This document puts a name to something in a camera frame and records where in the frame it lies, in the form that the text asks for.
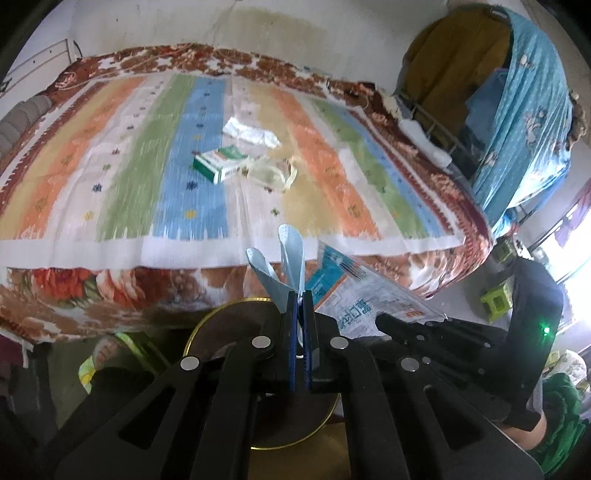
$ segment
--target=green stool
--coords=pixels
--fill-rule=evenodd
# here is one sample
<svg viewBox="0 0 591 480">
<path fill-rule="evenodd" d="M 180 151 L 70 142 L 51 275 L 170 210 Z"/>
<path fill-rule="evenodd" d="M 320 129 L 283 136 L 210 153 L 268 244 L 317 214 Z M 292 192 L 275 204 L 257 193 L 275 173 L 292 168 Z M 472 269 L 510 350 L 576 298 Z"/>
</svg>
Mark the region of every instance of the green stool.
<svg viewBox="0 0 591 480">
<path fill-rule="evenodd" d="M 480 301 L 488 307 L 490 311 L 488 323 L 494 322 L 513 308 L 513 299 L 511 288 L 508 282 L 503 282 L 498 287 L 487 291 Z"/>
</svg>

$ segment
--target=white cloth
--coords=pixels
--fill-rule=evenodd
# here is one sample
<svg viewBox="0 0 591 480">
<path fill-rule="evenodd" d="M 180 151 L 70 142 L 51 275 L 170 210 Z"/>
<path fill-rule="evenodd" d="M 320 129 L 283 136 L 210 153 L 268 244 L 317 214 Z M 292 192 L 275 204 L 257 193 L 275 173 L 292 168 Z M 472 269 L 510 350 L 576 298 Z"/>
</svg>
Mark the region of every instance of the white cloth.
<svg viewBox="0 0 591 480">
<path fill-rule="evenodd" d="M 230 137 L 234 137 L 237 140 L 244 140 L 254 145 L 265 145 L 268 148 L 277 148 L 281 145 L 281 142 L 273 132 L 244 125 L 235 116 L 228 120 L 222 131 L 226 135 L 230 135 Z"/>
<path fill-rule="evenodd" d="M 398 126 L 402 133 L 414 143 L 419 152 L 425 155 L 435 166 L 446 168 L 452 162 L 449 153 L 441 148 L 437 148 L 429 141 L 421 128 L 421 124 L 416 120 L 400 120 Z"/>
</svg>

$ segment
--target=orange stripe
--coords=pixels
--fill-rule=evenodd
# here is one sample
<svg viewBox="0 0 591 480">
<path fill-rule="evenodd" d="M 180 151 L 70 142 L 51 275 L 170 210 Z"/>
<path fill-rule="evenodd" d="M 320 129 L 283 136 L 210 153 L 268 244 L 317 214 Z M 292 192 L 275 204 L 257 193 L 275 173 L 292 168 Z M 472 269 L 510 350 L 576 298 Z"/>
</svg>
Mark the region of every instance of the orange stripe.
<svg viewBox="0 0 591 480">
<path fill-rule="evenodd" d="M 60 149 L 31 198 L 27 214 L 22 220 L 18 237 L 27 231 L 27 238 L 40 238 L 45 233 L 53 203 L 66 185 L 70 175 L 78 168 L 80 160 L 88 150 L 93 137 L 101 132 L 116 110 L 128 96 L 144 81 L 143 77 L 134 77 L 120 82 L 116 91 L 104 101 L 94 114 L 83 124 Z"/>
<path fill-rule="evenodd" d="M 273 88 L 273 97 L 289 122 L 309 172 L 322 187 L 333 213 L 338 217 L 346 236 L 369 236 L 379 239 L 378 228 L 371 213 L 347 180 L 337 153 L 324 141 L 297 99 L 289 92 Z"/>
</svg>

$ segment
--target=green cloth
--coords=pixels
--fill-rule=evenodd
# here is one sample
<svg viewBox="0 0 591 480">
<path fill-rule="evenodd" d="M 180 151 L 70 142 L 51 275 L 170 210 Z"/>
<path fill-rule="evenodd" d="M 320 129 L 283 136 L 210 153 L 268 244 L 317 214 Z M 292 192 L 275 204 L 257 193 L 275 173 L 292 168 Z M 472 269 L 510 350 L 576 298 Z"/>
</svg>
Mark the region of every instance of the green cloth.
<svg viewBox="0 0 591 480">
<path fill-rule="evenodd" d="M 548 432 L 530 455 L 540 464 L 546 477 L 554 474 L 569 456 L 587 428 L 587 421 L 579 417 L 579 392 L 564 373 L 552 375 L 544 381 L 544 412 Z"/>
</svg>

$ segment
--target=curtain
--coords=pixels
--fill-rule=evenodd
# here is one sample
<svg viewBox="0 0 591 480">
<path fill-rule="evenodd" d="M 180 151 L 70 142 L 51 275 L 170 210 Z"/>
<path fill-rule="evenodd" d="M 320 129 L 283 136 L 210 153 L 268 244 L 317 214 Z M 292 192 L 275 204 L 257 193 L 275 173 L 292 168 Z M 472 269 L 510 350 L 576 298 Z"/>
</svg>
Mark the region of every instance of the curtain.
<svg viewBox="0 0 591 480">
<path fill-rule="evenodd" d="M 591 210 L 591 179 L 587 180 L 587 183 L 577 194 L 576 199 L 576 208 L 571 218 L 564 218 L 560 228 L 554 232 L 554 238 L 556 238 L 556 242 L 562 248 L 565 247 L 571 233 L 573 233 L 576 228 L 581 223 L 583 223 L 583 220 L 585 220 L 589 210 Z"/>
<path fill-rule="evenodd" d="M 531 198 L 567 172 L 572 115 L 564 69 L 550 39 L 530 20 L 499 9 L 511 20 L 511 65 L 492 139 L 473 180 L 476 201 L 491 225 L 507 207 Z"/>
</svg>

